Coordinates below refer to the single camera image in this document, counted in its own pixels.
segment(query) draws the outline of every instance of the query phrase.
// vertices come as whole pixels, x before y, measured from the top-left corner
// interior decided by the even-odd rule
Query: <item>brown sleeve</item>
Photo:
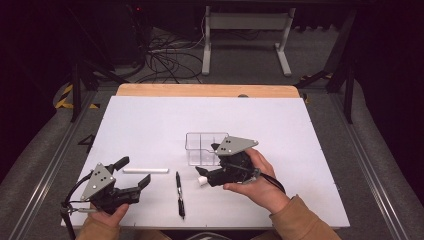
[[[340,239],[330,226],[306,207],[298,195],[270,218],[284,240]]]
[[[119,238],[119,227],[109,227],[92,217],[87,217],[82,226],[77,240],[117,240]]]

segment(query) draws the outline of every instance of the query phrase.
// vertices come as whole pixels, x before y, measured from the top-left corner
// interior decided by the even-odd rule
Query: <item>clear plastic container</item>
[[[213,143],[221,144],[228,137],[224,132],[190,132],[186,134],[185,149],[191,166],[216,166],[219,158],[212,148]]]

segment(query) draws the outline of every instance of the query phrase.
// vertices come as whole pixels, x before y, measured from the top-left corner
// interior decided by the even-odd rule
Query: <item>white board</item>
[[[259,141],[287,195],[299,194],[331,227],[349,221],[301,98],[127,97],[111,98],[81,177],[101,162],[129,156],[128,168],[169,168],[153,174],[140,202],[132,204],[122,226],[158,229],[271,228],[269,212],[221,186],[200,187],[187,162],[188,132],[227,132]],[[179,172],[186,218],[178,215],[175,173]],[[120,189],[135,187],[144,174],[115,172]],[[79,200],[85,184],[73,195]],[[75,227],[86,214],[71,216]]]

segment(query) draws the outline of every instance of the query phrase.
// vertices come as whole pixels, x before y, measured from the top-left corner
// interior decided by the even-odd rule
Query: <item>hand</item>
[[[245,152],[249,155],[254,167],[276,178],[274,168],[259,151],[249,148]],[[245,195],[259,206],[268,209],[272,214],[281,211],[290,202],[290,199],[280,189],[262,176],[248,184],[226,183],[224,189]]]
[[[125,214],[127,213],[129,208],[129,205],[124,203],[121,206],[119,206],[115,213],[113,213],[112,215],[104,212],[104,211],[100,211],[100,212],[95,212],[95,213],[89,213],[90,217],[92,217],[93,219],[102,222],[106,225],[108,225],[109,227],[118,227],[119,223],[121,222],[122,218],[125,216]]]

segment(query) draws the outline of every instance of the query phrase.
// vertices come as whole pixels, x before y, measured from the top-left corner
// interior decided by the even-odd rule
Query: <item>white chalk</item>
[[[124,173],[141,173],[141,174],[150,174],[150,173],[168,173],[168,168],[124,168],[122,170]]]

